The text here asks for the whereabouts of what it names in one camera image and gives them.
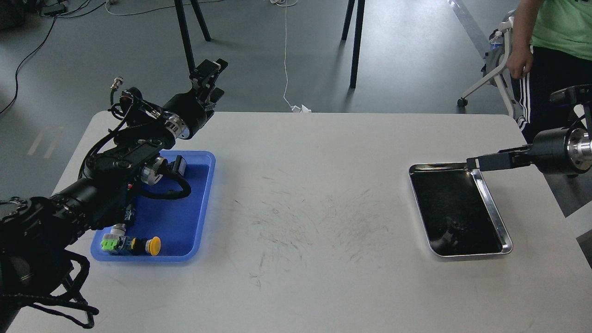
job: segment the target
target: person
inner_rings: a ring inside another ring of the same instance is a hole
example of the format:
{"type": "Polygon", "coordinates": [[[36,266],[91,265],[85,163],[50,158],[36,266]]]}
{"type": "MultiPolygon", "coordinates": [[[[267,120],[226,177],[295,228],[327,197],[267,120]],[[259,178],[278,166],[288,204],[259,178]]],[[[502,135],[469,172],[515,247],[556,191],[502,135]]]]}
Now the person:
{"type": "Polygon", "coordinates": [[[516,121],[528,143],[537,133],[570,125],[569,108],[549,103],[552,92],[592,84],[592,1],[520,0],[507,62],[524,111],[516,121]]]}

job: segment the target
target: metal tray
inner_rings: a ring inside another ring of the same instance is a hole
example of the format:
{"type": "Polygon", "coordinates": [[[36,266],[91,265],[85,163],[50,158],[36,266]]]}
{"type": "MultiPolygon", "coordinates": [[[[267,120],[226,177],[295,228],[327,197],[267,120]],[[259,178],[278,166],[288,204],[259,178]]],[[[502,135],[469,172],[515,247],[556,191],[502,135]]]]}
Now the metal tray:
{"type": "Polygon", "coordinates": [[[480,170],[468,169],[466,163],[415,164],[409,178],[434,254],[455,258],[512,251],[480,170]]]}

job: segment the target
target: plastic tray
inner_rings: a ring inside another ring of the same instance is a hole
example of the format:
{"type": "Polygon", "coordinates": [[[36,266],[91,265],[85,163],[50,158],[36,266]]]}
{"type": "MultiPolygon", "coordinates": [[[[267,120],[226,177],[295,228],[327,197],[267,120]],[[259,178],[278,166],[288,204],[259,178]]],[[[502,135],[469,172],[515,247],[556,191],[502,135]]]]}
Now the plastic tray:
{"type": "MultiPolygon", "coordinates": [[[[205,151],[162,151],[161,155],[169,162],[174,161],[177,155],[185,158],[185,179],[191,184],[191,194],[180,200],[152,200],[139,197],[136,205],[136,222],[126,232],[126,235],[138,238],[158,236],[162,241],[160,253],[156,256],[105,253],[101,251],[100,244],[103,235],[111,231],[111,227],[108,227],[97,230],[92,240],[91,254],[96,260],[181,262],[197,253],[214,176],[215,157],[205,151]]],[[[162,193],[171,188],[178,188],[178,185],[170,179],[162,178],[149,190],[162,193]]]]}

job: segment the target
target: tripod leg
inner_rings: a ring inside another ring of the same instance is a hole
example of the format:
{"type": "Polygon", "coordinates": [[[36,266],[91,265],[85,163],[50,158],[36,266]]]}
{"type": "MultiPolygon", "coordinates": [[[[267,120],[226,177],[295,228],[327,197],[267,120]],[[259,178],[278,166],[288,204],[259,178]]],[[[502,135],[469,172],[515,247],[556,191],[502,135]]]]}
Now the tripod leg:
{"type": "Polygon", "coordinates": [[[348,11],[345,13],[345,23],[343,23],[343,32],[341,33],[341,40],[348,39],[349,24],[352,22],[353,5],[356,0],[349,0],[348,11]]]}
{"type": "Polygon", "coordinates": [[[187,21],[185,20],[185,11],[183,10],[182,0],[175,0],[175,9],[177,10],[177,20],[179,21],[179,29],[181,29],[181,39],[183,40],[183,48],[185,49],[185,58],[187,58],[187,66],[189,73],[195,69],[195,61],[193,60],[193,51],[191,50],[191,41],[189,40],[189,32],[187,30],[187,21]]]}
{"type": "Polygon", "coordinates": [[[353,39],[352,76],[349,80],[349,87],[356,88],[358,80],[358,62],[360,60],[360,43],[362,42],[362,22],[364,20],[364,4],[366,0],[358,0],[358,11],[356,13],[356,33],[353,39]]]}
{"type": "Polygon", "coordinates": [[[212,40],[210,37],[210,32],[208,31],[208,27],[205,25],[205,20],[203,14],[201,13],[200,4],[197,2],[197,0],[191,0],[191,5],[193,6],[195,16],[197,16],[197,21],[200,23],[201,32],[204,34],[205,41],[212,40]]]}

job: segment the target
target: chair wheel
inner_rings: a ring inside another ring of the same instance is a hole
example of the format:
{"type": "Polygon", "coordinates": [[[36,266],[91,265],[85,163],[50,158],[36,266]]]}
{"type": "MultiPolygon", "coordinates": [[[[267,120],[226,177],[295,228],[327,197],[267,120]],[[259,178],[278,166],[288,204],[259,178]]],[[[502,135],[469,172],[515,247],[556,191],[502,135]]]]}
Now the chair wheel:
{"type": "Polygon", "coordinates": [[[456,101],[458,107],[466,107],[467,104],[469,104],[469,101],[464,98],[459,98],[458,101],[456,101]]]}

